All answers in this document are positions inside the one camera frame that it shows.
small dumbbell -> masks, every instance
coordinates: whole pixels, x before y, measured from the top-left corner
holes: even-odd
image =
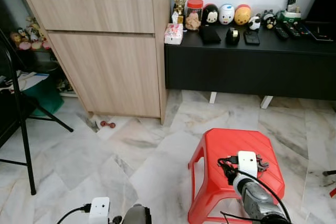
[[[116,125],[115,125],[115,123],[107,123],[106,121],[101,121],[100,126],[102,126],[102,127],[110,126],[110,128],[114,128]]]

cable connector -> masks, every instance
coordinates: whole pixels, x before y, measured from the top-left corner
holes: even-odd
[[[84,204],[84,205],[80,208],[80,210],[81,210],[82,212],[90,212],[90,210],[91,210],[91,203],[89,203],[89,204]]]

cabinet door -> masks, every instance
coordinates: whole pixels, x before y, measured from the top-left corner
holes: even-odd
[[[88,111],[160,117],[155,39],[49,33]]]

black cable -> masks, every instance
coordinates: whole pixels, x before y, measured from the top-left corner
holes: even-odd
[[[247,177],[250,177],[252,179],[254,179],[255,181],[259,182],[262,186],[264,186],[276,199],[277,201],[279,202],[280,206],[282,207],[285,215],[286,215],[286,218],[287,220],[289,221],[289,223],[291,223],[292,221],[290,220],[290,217],[289,217],[289,214],[288,214],[288,211],[287,211],[287,208],[285,207],[285,205],[282,203],[282,200],[278,197],[278,195],[276,195],[276,193],[268,187],[268,185],[266,185],[264,182],[262,182],[260,179],[256,178],[255,176],[251,175],[251,174],[248,174],[246,172],[243,172],[242,170],[238,170],[238,169],[235,169],[237,172],[239,172],[240,174],[243,174]]]
[[[222,212],[222,211],[219,211],[222,215],[224,215],[224,218],[226,219],[226,222],[228,223],[227,221],[227,218],[226,218],[226,215],[230,216],[230,217],[234,217],[234,218],[237,218],[237,219],[241,219],[241,220],[250,220],[250,221],[258,221],[258,222],[261,222],[261,220],[259,219],[253,219],[253,218],[245,218],[245,217],[241,217],[241,216],[236,216],[236,215],[232,215],[232,214],[228,214],[226,212]]]
[[[90,209],[91,209],[91,204],[85,204],[84,206],[82,207],[79,207],[79,208],[75,208],[69,212],[67,212],[58,222],[57,224],[60,224],[62,221],[64,221],[65,218],[67,218],[70,214],[72,214],[73,212],[76,212],[76,211],[83,211],[83,212],[90,212]]]

